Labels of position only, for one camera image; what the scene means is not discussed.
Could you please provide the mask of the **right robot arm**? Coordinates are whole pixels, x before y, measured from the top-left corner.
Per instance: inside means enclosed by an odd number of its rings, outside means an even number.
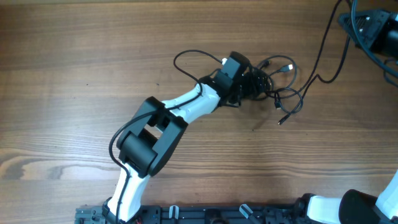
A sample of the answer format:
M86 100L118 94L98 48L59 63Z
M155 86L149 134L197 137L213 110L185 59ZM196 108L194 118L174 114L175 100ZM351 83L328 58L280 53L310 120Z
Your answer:
M397 63L397 13L385 9L358 12L352 5L338 23L382 68L385 81L397 86L397 71L388 66ZM341 198L304 194L287 215L291 223L397 223L397 174L377 197L354 189Z

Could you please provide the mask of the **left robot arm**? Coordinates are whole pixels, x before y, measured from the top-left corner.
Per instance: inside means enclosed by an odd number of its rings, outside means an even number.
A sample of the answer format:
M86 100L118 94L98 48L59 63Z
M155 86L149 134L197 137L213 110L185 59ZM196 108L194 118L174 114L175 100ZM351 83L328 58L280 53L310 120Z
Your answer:
M209 75L172 100L147 98L130 121L111 138L109 156L121 173L114 195L103 204L108 223L141 223L141 198L149 179L166 165L188 125L217 108L237 108L272 87L269 75L238 52L219 61Z

